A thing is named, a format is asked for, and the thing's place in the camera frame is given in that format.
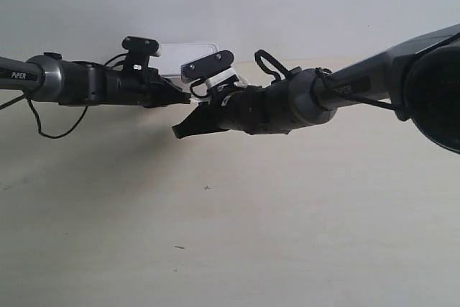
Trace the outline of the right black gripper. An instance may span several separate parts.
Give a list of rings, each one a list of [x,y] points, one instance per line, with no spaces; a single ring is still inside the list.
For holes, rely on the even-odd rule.
[[[231,88],[209,103],[199,103],[181,123],[172,127],[177,139],[202,134],[214,134],[224,130],[256,134],[287,134],[268,114],[267,92],[259,86]]]

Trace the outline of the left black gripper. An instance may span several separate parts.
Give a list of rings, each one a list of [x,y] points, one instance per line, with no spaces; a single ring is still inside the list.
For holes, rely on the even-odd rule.
[[[190,104],[191,94],[162,78],[155,68],[115,70],[106,68],[104,105],[156,108],[173,104]]]

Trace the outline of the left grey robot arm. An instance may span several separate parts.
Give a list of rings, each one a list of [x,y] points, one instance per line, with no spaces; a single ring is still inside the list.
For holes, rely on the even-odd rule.
[[[127,52],[113,66],[63,60],[46,52],[22,62],[1,58],[1,89],[17,90],[36,102],[61,106],[189,104],[190,94],[149,67],[147,53]]]

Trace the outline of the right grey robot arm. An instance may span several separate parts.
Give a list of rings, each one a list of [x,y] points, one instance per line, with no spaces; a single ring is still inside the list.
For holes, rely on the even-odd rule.
[[[197,107],[173,127],[179,139],[229,130],[288,134],[325,124],[338,109],[366,104],[411,121],[432,143],[459,152],[459,26],[394,45],[338,71],[286,68],[265,50],[254,59],[272,76],[268,86],[247,83],[228,50],[186,63],[182,82],[205,86]]]

